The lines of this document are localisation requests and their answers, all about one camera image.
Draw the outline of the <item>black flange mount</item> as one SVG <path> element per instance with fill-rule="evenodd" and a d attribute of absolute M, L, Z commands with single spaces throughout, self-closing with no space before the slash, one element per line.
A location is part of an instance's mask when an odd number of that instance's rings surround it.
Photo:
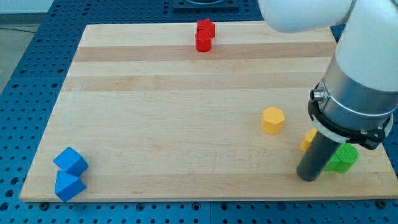
<path fill-rule="evenodd" d="M 328 139 L 373 150 L 391 131 L 393 102 L 392 93 L 321 81 L 310 91 L 308 114 L 314 127 Z"/>

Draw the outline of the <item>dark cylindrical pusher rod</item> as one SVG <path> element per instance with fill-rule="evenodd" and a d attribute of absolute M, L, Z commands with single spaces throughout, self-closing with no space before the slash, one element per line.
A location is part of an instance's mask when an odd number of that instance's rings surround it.
<path fill-rule="evenodd" d="M 296 168 L 297 175 L 307 182 L 316 180 L 340 145 L 317 131 Z"/>

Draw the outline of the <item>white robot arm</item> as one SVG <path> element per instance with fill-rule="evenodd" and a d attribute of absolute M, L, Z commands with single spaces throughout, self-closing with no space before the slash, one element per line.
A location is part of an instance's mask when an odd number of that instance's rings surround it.
<path fill-rule="evenodd" d="M 345 25 L 323 78 L 310 92 L 308 114 L 317 131 L 298 176 L 315 180 L 343 143 L 377 148 L 397 109 L 397 2 L 259 0 L 258 5 L 279 32 Z"/>

